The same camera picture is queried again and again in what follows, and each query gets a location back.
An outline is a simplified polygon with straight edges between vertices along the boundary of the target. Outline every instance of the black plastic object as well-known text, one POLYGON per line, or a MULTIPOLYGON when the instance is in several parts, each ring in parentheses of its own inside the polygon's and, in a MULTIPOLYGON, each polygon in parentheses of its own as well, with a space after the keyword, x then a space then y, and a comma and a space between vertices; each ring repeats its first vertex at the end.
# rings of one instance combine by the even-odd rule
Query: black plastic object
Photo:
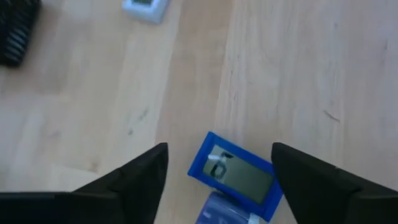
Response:
POLYGON ((298 224, 398 223, 398 192, 274 143, 276 177, 298 224))
POLYGON ((0 223, 153 223, 168 161, 161 143, 74 192, 0 194, 0 223))
POLYGON ((0 0, 1 64, 22 63, 41 4, 41 0, 0 0))

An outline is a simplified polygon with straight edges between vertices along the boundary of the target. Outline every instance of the blue plastic casing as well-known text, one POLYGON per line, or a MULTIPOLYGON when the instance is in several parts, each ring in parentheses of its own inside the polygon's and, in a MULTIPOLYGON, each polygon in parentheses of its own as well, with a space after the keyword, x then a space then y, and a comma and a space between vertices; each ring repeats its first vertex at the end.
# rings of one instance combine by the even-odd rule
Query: blue plastic casing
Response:
POLYGON ((201 145, 200 150, 188 171, 188 175, 200 180, 210 187, 214 187, 226 195, 229 195, 237 200, 244 209, 262 217, 267 222, 270 222, 283 194, 270 162, 261 159, 253 153, 240 148, 239 146, 217 136, 212 132, 207 134, 205 141, 201 145), (252 199, 247 198, 235 189, 218 182, 203 172, 205 163, 208 160, 208 155, 211 153, 215 145, 223 148, 224 150, 232 153, 234 156, 248 162, 254 167, 257 167, 258 169, 263 170, 274 177, 273 183, 271 184, 271 187, 261 204, 258 204, 252 199))

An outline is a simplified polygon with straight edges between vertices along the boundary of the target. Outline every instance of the light wood tabletop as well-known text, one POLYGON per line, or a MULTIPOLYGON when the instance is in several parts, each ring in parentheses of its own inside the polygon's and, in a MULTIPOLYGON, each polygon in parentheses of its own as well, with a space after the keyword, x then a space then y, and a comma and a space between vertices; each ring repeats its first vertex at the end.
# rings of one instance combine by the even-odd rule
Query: light wood tabletop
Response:
MULTIPOLYGON (((44 0, 24 66, 0 70, 0 190, 74 190, 168 142, 156 223, 194 223, 208 131, 267 160, 283 142, 398 190, 398 1, 44 0)), ((272 221, 295 223, 283 199, 272 221)))

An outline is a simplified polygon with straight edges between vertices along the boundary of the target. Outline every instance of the small electronic device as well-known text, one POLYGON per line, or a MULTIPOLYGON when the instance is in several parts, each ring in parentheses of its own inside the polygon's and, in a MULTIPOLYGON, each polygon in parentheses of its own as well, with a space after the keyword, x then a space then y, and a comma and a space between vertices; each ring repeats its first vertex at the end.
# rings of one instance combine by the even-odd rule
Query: small electronic device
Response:
POLYGON ((209 132, 188 175, 269 222, 282 198, 270 162, 209 132))
POLYGON ((170 0, 125 0, 122 7, 143 21, 160 24, 170 0))
POLYGON ((212 192, 196 224, 259 224, 259 217, 234 204, 226 195, 212 192))

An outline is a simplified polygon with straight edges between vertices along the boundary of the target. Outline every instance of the wooden table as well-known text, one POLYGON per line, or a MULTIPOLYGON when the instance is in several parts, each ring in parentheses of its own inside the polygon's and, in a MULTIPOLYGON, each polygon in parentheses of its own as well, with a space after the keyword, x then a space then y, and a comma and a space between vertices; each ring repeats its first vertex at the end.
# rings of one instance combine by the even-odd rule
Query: wooden table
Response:
MULTIPOLYGON (((281 141, 398 190, 398 1, 44 0, 24 66, 0 71, 0 190, 73 190, 169 142, 157 223, 194 223, 186 173, 212 130, 281 141)), ((295 223, 285 200, 273 223, 295 223)))

